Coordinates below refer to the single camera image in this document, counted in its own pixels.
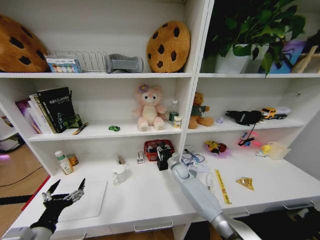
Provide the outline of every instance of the floor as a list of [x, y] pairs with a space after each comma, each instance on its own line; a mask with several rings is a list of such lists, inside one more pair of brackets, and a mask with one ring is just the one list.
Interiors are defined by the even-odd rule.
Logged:
[[[0, 154], [0, 186], [14, 183], [42, 165], [33, 155], [27, 145], [22, 146], [9, 154]], [[5, 187], [0, 187], [0, 198], [22, 195], [32, 195], [41, 183], [46, 179], [48, 173], [42, 167], [26, 179]], [[21, 208], [25, 203], [0, 205], [0, 237], [4, 235], [11, 224], [21, 214]], [[214, 229], [210, 229], [211, 240], [219, 240]], [[171, 229], [150, 231], [142, 233], [122, 233], [110, 236], [94, 237], [90, 240], [173, 240]]]

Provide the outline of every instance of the yellow ruler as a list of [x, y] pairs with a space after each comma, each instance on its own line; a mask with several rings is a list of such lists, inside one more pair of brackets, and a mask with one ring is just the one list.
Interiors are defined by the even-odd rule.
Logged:
[[215, 169], [215, 174], [216, 174], [216, 177], [218, 178], [218, 182], [219, 182], [219, 185], [220, 185], [220, 189], [221, 189], [221, 192], [222, 192], [222, 195], [223, 195], [224, 202], [226, 204], [231, 204], [231, 202], [229, 200], [229, 197], [228, 197], [228, 194], [227, 194], [227, 191], [226, 191], [226, 188], [225, 188], [225, 185], [224, 185], [224, 181], [222, 181], [222, 178], [221, 178], [219, 170]]

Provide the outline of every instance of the white board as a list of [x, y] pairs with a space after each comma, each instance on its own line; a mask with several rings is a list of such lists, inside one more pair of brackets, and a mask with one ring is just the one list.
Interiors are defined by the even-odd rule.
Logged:
[[[97, 217], [100, 214], [106, 191], [107, 181], [86, 182], [84, 195], [59, 216], [59, 222]], [[68, 194], [77, 190], [79, 184], [60, 185], [54, 194]]]

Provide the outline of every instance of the pink teddy bear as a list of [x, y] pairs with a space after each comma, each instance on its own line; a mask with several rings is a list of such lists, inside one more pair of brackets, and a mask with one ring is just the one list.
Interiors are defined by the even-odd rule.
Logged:
[[143, 84], [139, 86], [135, 93], [135, 98], [140, 104], [133, 113], [139, 117], [139, 131], [147, 131], [149, 126], [154, 126], [156, 130], [165, 129], [165, 122], [162, 119], [167, 107], [160, 105], [162, 100], [162, 87]]

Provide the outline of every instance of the plastic bottle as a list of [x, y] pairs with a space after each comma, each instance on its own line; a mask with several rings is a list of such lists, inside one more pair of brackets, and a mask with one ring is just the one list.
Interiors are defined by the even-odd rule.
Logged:
[[175, 120], [176, 116], [179, 116], [179, 112], [178, 112], [178, 100], [173, 100], [172, 101], [172, 107], [171, 107], [171, 111], [169, 113], [169, 120], [171, 122], [173, 122]]
[[56, 151], [55, 156], [59, 160], [60, 167], [62, 168], [65, 175], [69, 175], [74, 172], [74, 168], [62, 151]]

